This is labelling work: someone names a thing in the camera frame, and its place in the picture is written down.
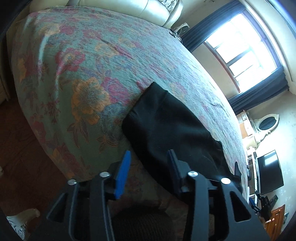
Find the black pants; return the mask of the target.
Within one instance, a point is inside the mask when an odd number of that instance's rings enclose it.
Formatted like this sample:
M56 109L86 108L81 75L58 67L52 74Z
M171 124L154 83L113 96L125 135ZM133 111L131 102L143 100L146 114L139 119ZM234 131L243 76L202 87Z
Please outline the black pants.
M167 152L204 177L229 178L242 192L241 178L227 165L222 143L215 140L199 119L178 99L153 82L122 122L122 132L150 176L174 192Z

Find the white dresser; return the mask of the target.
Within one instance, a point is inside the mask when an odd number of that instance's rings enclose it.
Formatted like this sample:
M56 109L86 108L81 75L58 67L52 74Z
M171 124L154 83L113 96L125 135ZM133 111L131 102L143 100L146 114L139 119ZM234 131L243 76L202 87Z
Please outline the white dresser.
M248 112L243 110L237 116L239 127L242 135L243 146L248 151L250 148L257 148L257 141L255 135L257 129L253 119L249 116Z

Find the black flat monitor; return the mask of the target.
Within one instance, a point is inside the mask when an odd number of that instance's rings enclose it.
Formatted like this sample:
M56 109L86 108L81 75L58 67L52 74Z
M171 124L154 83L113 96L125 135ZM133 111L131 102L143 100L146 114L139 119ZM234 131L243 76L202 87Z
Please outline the black flat monitor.
M284 185L278 155L275 150L257 158L260 193L267 194Z

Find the white oval vanity mirror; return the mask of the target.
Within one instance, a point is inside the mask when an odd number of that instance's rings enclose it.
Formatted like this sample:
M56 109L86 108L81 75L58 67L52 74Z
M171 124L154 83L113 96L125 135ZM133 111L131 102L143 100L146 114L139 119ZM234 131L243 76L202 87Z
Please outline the white oval vanity mirror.
M260 119L255 119L253 123L256 129L254 134L256 142L262 142L278 126L279 121L279 114L267 114Z

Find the orange wooden cabinet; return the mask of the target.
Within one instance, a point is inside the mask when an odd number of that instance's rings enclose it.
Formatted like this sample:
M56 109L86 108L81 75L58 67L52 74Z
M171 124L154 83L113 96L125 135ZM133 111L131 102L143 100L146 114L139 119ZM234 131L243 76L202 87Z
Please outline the orange wooden cabinet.
M270 240L275 241L281 233L285 215L285 204L271 212L271 218L265 224L265 230Z

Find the floral green bedspread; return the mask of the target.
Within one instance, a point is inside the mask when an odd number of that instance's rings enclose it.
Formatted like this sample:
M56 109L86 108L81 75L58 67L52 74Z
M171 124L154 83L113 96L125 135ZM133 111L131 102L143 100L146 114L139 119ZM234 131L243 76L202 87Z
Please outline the floral green bedspread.
M69 179L89 180L129 148L121 124L153 82L184 103L238 164L245 150L221 89L168 29L114 11L55 7L16 22L11 68L23 114Z

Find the dark blue upper curtain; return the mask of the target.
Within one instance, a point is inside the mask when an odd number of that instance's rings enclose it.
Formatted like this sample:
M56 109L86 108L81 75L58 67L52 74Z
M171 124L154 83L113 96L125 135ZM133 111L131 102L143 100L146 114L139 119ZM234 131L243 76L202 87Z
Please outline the dark blue upper curtain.
M241 14L245 9L246 7L240 1L231 1L225 4L182 35L182 44L188 51L193 52L218 28Z

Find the dark blue curtain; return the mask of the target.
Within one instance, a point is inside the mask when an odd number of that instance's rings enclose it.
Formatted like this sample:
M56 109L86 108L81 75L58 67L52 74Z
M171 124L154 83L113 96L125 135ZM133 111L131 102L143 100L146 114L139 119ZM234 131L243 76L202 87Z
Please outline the dark blue curtain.
M257 85L228 99L228 102L237 115L243 110L249 110L286 90L288 90L288 81L283 66L281 66Z
M182 44L188 51L193 52L218 28L241 14L245 9L246 7L240 1L231 1L225 4L182 35Z

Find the dark blue lower curtain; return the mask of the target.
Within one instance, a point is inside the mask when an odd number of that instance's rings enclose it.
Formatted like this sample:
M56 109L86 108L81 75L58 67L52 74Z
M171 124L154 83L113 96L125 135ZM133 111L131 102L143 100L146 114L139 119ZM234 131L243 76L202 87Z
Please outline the dark blue lower curtain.
M283 66L281 66L257 85L228 99L228 102L237 115L243 110L249 110L286 90L288 90L288 81Z

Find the white desk fan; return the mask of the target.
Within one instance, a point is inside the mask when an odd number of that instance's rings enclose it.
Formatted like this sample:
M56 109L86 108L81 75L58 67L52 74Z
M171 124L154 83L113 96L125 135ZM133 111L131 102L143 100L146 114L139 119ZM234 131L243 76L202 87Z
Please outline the white desk fan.
M186 33L188 30L189 30L189 25L187 24L187 23L183 23L183 24L181 24L180 26L178 26L178 27L176 27L175 29L174 29L174 32L177 34L177 35L179 35L179 36L181 36L181 35L183 35L184 33Z

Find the cream tufted leather headboard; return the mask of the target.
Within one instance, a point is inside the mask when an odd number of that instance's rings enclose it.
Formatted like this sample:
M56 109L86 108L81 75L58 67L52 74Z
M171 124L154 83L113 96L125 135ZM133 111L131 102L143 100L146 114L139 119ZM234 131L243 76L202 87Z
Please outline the cream tufted leather headboard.
M156 0L67 1L66 6L90 6L107 9L134 16L167 29L171 28L179 19L183 10L182 1Z

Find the bright window with frame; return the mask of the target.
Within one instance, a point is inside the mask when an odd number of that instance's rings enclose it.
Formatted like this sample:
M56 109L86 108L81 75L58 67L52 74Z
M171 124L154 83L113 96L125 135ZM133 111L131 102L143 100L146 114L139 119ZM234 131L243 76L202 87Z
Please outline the bright window with frame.
M234 16L204 42L229 73L238 92L245 92L282 66L271 40L248 11Z

